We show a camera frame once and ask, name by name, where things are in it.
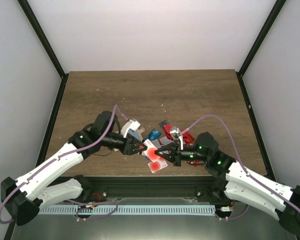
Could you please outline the beige leather card holder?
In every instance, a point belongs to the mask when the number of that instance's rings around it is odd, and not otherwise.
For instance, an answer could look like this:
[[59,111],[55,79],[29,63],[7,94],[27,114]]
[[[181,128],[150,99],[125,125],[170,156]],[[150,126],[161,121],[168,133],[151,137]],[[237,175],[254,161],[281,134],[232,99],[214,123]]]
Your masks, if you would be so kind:
[[[120,130],[120,133],[121,133],[122,135],[125,133],[124,127],[122,127],[122,129]],[[131,130],[131,129],[129,129],[127,133],[130,134],[130,135],[132,135],[133,137],[135,137],[137,140],[139,140],[139,141],[141,141],[141,142],[143,141],[143,137],[142,137],[142,135],[139,133],[138,130]]]

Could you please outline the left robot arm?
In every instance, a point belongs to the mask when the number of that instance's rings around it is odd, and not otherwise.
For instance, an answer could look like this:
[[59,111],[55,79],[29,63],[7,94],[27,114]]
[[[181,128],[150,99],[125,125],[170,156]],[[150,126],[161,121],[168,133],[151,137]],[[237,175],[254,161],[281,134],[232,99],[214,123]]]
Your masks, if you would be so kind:
[[[14,222],[23,226],[32,221],[40,210],[56,203],[74,199],[87,202],[92,196],[92,189],[82,175],[53,186],[50,184],[97,153],[101,147],[117,149],[127,156],[140,154],[147,146],[132,135],[140,125],[132,118],[120,127],[114,112],[103,111],[93,123],[75,132],[53,156],[36,168],[16,179],[5,178],[0,184],[0,223]],[[118,132],[113,132],[114,126],[118,127]],[[10,214],[11,220],[2,220],[3,209]]]

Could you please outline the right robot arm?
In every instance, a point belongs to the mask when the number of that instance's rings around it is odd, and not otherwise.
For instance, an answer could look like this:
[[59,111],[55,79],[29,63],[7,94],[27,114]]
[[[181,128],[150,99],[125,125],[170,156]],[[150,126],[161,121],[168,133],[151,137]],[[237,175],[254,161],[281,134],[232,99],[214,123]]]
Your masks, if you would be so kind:
[[161,158],[181,166],[183,161],[203,161],[216,179],[213,198],[219,202],[239,201],[278,220],[281,227],[300,238],[300,185],[290,187],[249,170],[238,160],[219,150],[209,132],[198,135],[193,145],[174,140],[155,151]]

